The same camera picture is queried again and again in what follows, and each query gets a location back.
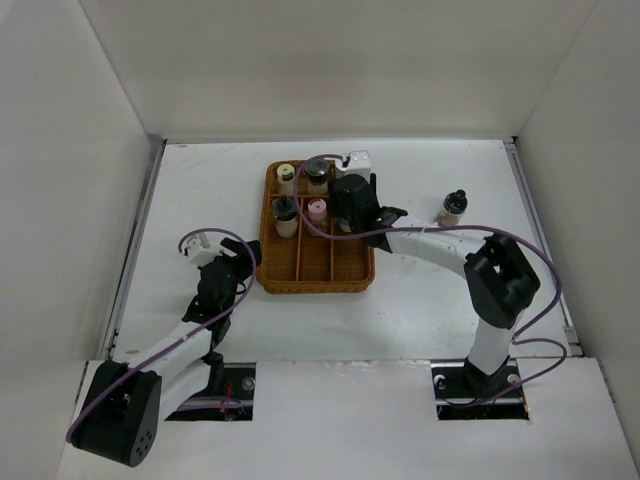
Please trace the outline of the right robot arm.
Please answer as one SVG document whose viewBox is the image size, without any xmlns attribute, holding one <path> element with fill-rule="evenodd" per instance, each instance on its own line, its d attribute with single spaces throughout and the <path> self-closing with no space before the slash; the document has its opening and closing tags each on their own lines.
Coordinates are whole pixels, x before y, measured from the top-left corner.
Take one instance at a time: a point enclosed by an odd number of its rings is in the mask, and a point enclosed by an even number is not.
<svg viewBox="0 0 640 480">
<path fill-rule="evenodd" d="M 430 226 L 407 211 L 382 207 L 375 187 L 360 175 L 333 180 L 328 191 L 332 213 L 345 219 L 352 233 L 364 234 L 369 246 L 435 264 L 466 281 L 479 321 L 463 380 L 473 396 L 493 393 L 516 323 L 540 288 L 517 243 L 499 233 L 483 239 L 455 231 L 428 233 Z"/>
</svg>

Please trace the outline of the small black cap bottle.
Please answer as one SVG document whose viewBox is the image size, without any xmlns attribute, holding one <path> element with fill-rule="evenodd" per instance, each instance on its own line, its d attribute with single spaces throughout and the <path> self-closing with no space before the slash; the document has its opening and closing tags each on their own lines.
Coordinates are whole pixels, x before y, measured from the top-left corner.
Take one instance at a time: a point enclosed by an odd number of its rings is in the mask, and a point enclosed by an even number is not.
<svg viewBox="0 0 640 480">
<path fill-rule="evenodd" d="M 459 224 L 468 207 L 466 192 L 462 189 L 446 195 L 442 208 L 435 217 L 435 222 L 441 227 L 452 227 Z"/>
</svg>

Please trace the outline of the black cap salt grinder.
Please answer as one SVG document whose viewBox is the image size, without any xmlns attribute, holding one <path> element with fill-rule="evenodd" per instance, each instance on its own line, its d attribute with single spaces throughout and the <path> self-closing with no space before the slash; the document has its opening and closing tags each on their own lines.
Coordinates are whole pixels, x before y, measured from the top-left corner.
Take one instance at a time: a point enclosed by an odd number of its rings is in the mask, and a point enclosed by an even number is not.
<svg viewBox="0 0 640 480">
<path fill-rule="evenodd" d="M 305 175 L 308 180 L 307 193 L 315 196 L 328 194 L 328 177 L 330 163 L 323 158 L 310 160 L 305 166 Z"/>
</svg>

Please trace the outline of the black cap pepper jar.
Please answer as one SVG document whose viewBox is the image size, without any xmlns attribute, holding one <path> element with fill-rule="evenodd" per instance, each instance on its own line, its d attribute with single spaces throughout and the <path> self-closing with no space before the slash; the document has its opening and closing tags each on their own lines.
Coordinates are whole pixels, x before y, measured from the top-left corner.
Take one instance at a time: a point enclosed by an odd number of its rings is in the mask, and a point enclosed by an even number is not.
<svg viewBox="0 0 640 480">
<path fill-rule="evenodd" d="M 284 239 L 293 238 L 298 230 L 298 211 L 292 197 L 280 196 L 272 201 L 276 233 Z"/>
</svg>

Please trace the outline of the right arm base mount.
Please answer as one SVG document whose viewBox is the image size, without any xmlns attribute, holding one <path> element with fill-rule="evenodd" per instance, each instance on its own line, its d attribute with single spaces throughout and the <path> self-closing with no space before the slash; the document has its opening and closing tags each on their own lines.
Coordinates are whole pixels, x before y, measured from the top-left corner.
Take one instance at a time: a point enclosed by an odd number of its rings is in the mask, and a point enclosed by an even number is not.
<svg viewBox="0 0 640 480">
<path fill-rule="evenodd" d="M 528 420 L 517 363 L 507 360 L 491 377 L 464 361 L 434 362 L 431 376 L 436 414 L 441 421 Z"/>
</svg>

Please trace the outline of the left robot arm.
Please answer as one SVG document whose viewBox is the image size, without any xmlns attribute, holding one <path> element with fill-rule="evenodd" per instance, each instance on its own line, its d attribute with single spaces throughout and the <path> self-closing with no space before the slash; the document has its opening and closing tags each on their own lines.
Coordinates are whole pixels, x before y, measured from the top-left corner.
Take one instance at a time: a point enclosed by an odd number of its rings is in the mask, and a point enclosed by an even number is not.
<svg viewBox="0 0 640 480">
<path fill-rule="evenodd" d="M 183 319 L 147 351 L 97 367 L 67 443 L 135 468 L 149 454 L 162 420 L 195 394 L 210 399 L 221 393 L 225 376 L 215 349 L 256 280 L 262 252 L 259 241 L 231 232 L 220 245 L 219 252 L 186 247 L 200 279 Z"/>
</svg>

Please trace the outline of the yellow cap spice bottle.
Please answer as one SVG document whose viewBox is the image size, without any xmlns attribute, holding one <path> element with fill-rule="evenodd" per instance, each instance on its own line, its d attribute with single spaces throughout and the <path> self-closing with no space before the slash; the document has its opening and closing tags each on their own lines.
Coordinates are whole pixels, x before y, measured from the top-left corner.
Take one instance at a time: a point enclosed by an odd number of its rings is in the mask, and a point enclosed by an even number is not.
<svg viewBox="0 0 640 480">
<path fill-rule="evenodd" d="M 276 169 L 277 193 L 282 196 L 293 196 L 296 168 L 290 163 L 280 164 Z"/>
</svg>

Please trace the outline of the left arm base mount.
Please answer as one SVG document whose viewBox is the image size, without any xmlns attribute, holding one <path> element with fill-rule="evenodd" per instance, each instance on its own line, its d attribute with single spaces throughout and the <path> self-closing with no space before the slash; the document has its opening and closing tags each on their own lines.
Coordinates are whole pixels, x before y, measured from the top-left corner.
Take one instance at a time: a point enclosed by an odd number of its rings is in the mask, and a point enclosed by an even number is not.
<svg viewBox="0 0 640 480">
<path fill-rule="evenodd" d="M 225 363 L 219 366 L 209 384 L 166 417 L 173 422 L 251 421 L 254 412 L 257 365 Z"/>
</svg>

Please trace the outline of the pink cap spice jar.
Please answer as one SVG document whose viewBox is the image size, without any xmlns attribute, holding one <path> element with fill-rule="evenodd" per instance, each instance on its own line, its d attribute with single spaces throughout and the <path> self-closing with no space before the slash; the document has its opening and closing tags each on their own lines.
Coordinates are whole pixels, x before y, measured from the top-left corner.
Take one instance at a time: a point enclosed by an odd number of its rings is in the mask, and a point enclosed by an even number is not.
<svg viewBox="0 0 640 480">
<path fill-rule="evenodd" d="M 307 204 L 306 214 L 312 225 L 312 227 L 307 227 L 307 231 L 311 236 L 318 236 L 316 230 L 323 233 L 330 232 L 330 218 L 328 215 L 327 203 L 324 199 L 311 199 Z"/>
</svg>

